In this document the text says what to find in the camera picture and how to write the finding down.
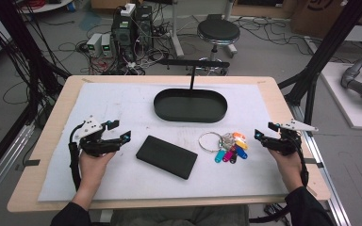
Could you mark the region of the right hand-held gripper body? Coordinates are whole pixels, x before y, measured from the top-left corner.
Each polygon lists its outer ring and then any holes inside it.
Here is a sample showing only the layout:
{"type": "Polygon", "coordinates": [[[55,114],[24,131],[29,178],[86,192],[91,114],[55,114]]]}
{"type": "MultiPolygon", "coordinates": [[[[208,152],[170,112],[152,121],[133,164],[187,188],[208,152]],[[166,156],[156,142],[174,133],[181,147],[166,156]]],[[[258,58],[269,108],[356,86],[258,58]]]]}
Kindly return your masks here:
{"type": "Polygon", "coordinates": [[[296,120],[290,120],[279,124],[280,131],[277,133],[280,137],[266,137],[262,140],[262,146],[273,151],[278,151],[281,155],[289,155],[301,150],[302,141],[300,132],[318,130],[317,127],[296,120]]]}

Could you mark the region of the black round stool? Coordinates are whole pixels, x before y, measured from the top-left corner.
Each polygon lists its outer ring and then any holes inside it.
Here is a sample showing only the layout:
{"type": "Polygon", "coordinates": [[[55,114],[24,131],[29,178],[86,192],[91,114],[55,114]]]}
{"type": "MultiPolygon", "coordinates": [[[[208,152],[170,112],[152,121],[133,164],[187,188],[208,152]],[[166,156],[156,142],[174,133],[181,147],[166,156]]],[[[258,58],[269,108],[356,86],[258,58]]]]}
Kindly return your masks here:
{"type": "Polygon", "coordinates": [[[219,46],[225,46],[230,52],[230,57],[233,57],[238,51],[234,43],[239,39],[239,28],[230,21],[224,19],[206,19],[198,24],[197,35],[201,40],[212,45],[209,57],[202,57],[200,61],[216,61],[219,46]]]}

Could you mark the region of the grey power supply unit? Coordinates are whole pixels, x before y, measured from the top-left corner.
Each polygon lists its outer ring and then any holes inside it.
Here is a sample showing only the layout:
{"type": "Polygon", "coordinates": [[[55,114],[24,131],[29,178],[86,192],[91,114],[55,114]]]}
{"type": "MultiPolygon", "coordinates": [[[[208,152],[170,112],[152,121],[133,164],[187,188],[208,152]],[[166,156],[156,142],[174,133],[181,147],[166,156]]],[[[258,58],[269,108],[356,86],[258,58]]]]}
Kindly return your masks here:
{"type": "Polygon", "coordinates": [[[91,57],[99,57],[102,54],[102,35],[93,34],[87,41],[87,47],[91,57]]]}
{"type": "Polygon", "coordinates": [[[102,35],[101,46],[104,57],[113,57],[113,47],[111,42],[111,36],[109,34],[102,35]]]}

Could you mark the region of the cardboard box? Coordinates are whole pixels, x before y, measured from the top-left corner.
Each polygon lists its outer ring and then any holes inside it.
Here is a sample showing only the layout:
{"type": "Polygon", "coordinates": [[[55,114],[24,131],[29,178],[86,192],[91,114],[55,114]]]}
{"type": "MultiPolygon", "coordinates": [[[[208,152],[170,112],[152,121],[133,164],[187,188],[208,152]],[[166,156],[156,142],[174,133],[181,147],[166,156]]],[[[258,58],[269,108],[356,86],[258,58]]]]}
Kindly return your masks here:
{"type": "Polygon", "coordinates": [[[325,38],[334,31],[338,17],[351,0],[298,0],[294,10],[290,29],[292,33],[325,38]]]}

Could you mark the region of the white platform board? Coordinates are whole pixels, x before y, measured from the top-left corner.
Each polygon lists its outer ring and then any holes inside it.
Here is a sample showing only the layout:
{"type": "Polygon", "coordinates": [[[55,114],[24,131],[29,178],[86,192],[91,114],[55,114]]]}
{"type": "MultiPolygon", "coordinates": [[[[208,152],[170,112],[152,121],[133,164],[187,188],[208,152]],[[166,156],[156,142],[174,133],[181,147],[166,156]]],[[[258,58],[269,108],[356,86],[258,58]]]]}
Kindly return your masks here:
{"type": "Polygon", "coordinates": [[[340,85],[341,77],[349,67],[351,64],[329,62],[322,70],[321,77],[349,125],[362,129],[362,98],[340,85]]]}

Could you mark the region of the person's legs in grey trousers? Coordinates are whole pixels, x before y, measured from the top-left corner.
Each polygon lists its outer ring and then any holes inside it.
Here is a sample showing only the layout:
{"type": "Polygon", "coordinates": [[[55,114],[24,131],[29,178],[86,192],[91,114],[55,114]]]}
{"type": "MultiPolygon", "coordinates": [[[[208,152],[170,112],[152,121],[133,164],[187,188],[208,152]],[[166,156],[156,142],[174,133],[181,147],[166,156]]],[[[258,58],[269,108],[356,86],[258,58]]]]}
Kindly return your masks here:
{"type": "Polygon", "coordinates": [[[249,226],[246,204],[115,210],[110,226],[249,226]]]}

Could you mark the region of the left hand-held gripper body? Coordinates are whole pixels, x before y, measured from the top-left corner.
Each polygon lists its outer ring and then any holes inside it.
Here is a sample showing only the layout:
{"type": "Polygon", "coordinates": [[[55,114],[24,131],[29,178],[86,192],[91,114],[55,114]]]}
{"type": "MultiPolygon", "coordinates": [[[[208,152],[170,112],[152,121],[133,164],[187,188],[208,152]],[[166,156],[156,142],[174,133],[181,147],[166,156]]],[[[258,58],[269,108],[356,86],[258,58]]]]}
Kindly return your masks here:
{"type": "Polygon", "coordinates": [[[102,139],[106,131],[105,122],[100,123],[92,115],[89,115],[76,133],[75,138],[79,140],[80,148],[89,155],[99,156],[106,153],[114,153],[120,150],[120,139],[102,139]]]}

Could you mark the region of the black wallet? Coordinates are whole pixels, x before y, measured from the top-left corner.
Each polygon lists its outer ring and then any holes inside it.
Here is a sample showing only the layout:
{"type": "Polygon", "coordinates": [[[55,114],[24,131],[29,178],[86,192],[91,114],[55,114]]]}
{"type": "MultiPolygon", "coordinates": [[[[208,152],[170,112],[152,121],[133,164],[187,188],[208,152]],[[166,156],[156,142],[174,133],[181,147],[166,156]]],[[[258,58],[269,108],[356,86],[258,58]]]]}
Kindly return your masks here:
{"type": "Polygon", "coordinates": [[[188,180],[198,154],[157,137],[148,136],[136,153],[136,157],[148,164],[188,180]]]}

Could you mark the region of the white metal stand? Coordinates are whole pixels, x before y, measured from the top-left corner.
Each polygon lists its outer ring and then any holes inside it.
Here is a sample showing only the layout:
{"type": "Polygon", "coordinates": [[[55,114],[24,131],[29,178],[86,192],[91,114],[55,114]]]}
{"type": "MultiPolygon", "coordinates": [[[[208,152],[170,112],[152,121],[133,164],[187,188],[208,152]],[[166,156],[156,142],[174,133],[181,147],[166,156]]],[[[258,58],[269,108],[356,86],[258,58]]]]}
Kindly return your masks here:
{"type": "Polygon", "coordinates": [[[170,35],[171,35],[171,39],[172,39],[172,44],[173,44],[173,49],[175,51],[175,54],[178,58],[183,58],[184,55],[184,51],[182,49],[180,40],[178,39],[178,34],[177,34],[177,6],[178,6],[178,0],[172,0],[172,21],[173,21],[173,26],[172,29],[170,30],[170,35]]]}

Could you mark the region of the white round table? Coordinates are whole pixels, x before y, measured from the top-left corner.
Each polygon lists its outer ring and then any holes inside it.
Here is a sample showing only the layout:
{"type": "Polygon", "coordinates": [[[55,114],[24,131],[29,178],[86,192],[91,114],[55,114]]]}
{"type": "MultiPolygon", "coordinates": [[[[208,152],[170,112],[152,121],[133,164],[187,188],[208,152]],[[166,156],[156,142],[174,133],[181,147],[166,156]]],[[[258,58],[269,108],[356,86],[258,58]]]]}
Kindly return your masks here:
{"type": "Polygon", "coordinates": [[[23,13],[41,13],[46,11],[51,11],[58,8],[64,8],[67,5],[71,4],[74,0],[61,0],[60,3],[57,4],[45,4],[41,7],[28,8],[27,6],[21,7],[21,12],[23,13]]]}

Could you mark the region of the white table mat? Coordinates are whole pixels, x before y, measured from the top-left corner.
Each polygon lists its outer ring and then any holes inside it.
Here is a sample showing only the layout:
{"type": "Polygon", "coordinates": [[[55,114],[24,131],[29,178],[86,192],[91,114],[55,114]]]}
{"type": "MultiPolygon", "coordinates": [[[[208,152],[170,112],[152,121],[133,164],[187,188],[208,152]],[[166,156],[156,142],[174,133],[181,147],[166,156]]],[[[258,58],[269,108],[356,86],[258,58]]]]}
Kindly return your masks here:
{"type": "Polygon", "coordinates": [[[131,134],[110,161],[98,200],[153,200],[184,198],[284,196],[287,191],[269,152],[254,138],[259,130],[271,137],[267,107],[256,85],[209,84],[228,103],[224,118],[215,123],[164,121],[154,111],[155,96],[163,84],[87,83],[82,86],[48,167],[39,199],[68,201],[74,193],[68,143],[77,136],[75,127],[88,117],[99,122],[119,121],[105,139],[131,134]],[[235,163],[216,162],[221,135],[242,133],[248,144],[247,158],[235,163]],[[157,137],[196,153],[190,177],[184,180],[136,157],[143,141],[157,137]]]}

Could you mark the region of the black oval tray with hanger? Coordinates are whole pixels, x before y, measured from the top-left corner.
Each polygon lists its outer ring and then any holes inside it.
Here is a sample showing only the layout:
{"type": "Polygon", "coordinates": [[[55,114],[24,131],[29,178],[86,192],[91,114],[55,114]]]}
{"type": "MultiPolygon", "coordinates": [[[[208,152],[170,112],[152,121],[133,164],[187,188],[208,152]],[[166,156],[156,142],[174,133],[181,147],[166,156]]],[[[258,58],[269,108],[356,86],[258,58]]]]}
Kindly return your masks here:
{"type": "Polygon", "coordinates": [[[223,119],[228,103],[223,95],[214,90],[194,87],[195,71],[198,67],[221,67],[230,64],[220,61],[161,59],[160,64],[191,66],[192,73],[188,89],[164,89],[154,99],[156,114],[165,121],[213,123],[223,119]]]}

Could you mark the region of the white power adapter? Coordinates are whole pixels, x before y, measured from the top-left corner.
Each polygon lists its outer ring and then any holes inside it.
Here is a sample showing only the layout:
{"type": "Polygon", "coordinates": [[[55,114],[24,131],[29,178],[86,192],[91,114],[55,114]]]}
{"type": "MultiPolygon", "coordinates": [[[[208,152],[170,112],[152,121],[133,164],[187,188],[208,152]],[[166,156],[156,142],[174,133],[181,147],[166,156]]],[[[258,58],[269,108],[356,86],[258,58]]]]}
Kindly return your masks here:
{"type": "Polygon", "coordinates": [[[131,17],[136,9],[136,5],[132,3],[127,3],[124,6],[124,9],[121,10],[121,15],[126,17],[131,17]]]}

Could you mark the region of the person's right hand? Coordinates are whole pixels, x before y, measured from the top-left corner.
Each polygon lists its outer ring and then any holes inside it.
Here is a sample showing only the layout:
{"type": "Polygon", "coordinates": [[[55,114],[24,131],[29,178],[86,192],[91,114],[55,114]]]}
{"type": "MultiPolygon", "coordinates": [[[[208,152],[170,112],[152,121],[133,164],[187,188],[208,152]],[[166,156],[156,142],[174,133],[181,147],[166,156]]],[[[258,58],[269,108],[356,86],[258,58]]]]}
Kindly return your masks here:
{"type": "Polygon", "coordinates": [[[302,164],[297,153],[281,155],[277,151],[270,150],[270,154],[275,159],[282,180],[288,190],[292,192],[303,185],[301,179],[302,164]]]}

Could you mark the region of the black computer tower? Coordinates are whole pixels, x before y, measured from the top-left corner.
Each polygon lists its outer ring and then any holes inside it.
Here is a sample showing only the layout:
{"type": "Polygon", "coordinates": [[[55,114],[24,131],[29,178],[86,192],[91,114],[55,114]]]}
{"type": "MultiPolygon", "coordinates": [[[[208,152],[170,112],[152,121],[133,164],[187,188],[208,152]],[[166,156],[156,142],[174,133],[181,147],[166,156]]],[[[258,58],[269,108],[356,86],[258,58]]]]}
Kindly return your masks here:
{"type": "Polygon", "coordinates": [[[135,23],[132,18],[116,13],[111,32],[116,44],[118,58],[123,61],[133,62],[135,60],[134,43],[136,39],[135,23]]]}
{"type": "Polygon", "coordinates": [[[137,34],[140,43],[140,48],[148,50],[153,46],[152,41],[152,7],[151,6],[139,6],[136,8],[136,24],[137,34]]]}

